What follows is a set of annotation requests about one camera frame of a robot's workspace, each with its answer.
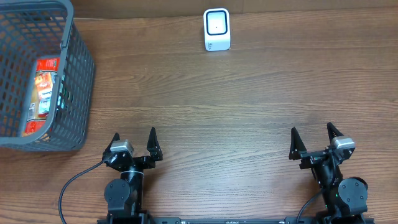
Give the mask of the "long orange pasta packet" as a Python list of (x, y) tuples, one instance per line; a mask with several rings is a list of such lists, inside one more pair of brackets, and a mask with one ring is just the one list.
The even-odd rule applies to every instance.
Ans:
[(36, 63), (35, 75), (34, 75), (34, 84), (32, 95), (29, 104), (29, 110), (27, 114), (27, 122), (24, 131), (22, 132), (23, 136), (28, 136), (37, 132), (45, 123), (47, 116), (44, 118), (40, 118), (38, 116), (38, 107), (39, 107), (39, 97), (35, 85), (35, 77), (37, 76), (37, 72), (50, 72), (52, 74), (53, 85), (55, 83), (55, 76), (58, 71), (59, 58), (45, 58), (38, 59)]

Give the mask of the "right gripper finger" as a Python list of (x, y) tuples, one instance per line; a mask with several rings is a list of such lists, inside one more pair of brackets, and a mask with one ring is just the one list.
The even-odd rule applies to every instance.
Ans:
[(307, 148), (305, 147), (296, 127), (293, 127), (291, 129), (289, 159), (290, 160), (299, 160), (302, 158), (302, 155), (305, 153), (307, 153)]
[(339, 145), (341, 138), (344, 136), (332, 122), (327, 123), (328, 137), (331, 145)]

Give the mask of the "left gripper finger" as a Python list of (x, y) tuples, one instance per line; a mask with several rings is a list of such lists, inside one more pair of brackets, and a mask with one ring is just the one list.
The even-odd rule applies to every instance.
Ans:
[(109, 145), (108, 145), (107, 148), (105, 149), (105, 152), (109, 152), (110, 149), (111, 149), (111, 146), (112, 146), (113, 142), (118, 141), (118, 140), (120, 140), (120, 135), (119, 135), (119, 133), (115, 133), (114, 136), (113, 136), (113, 138), (112, 138), (112, 140), (111, 140), (111, 142), (109, 143)]
[(147, 142), (147, 150), (149, 151), (150, 158), (154, 161), (163, 160), (163, 153), (157, 140), (155, 127), (151, 128), (149, 139)]

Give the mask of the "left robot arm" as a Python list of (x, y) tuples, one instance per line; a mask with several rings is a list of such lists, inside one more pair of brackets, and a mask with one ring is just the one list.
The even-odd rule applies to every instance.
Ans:
[(106, 220), (98, 223), (154, 223), (153, 216), (142, 208), (144, 171), (155, 168), (163, 160), (155, 128), (151, 128), (147, 142), (148, 156), (135, 157), (130, 141), (116, 133), (103, 153), (106, 166), (118, 171), (120, 178), (112, 180), (104, 189), (108, 204)]

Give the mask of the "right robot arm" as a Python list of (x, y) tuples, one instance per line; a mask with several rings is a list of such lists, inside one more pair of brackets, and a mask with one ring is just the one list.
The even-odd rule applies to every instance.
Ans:
[(368, 184), (360, 177), (345, 179), (339, 168), (354, 153), (355, 142), (332, 123), (327, 124), (327, 131), (330, 144), (324, 150), (309, 152), (297, 129), (291, 129), (289, 159), (299, 160), (301, 169), (310, 169), (320, 188), (299, 210), (295, 222), (300, 223), (305, 209), (321, 196), (326, 210), (318, 212), (312, 223), (373, 223), (363, 215), (368, 210)]

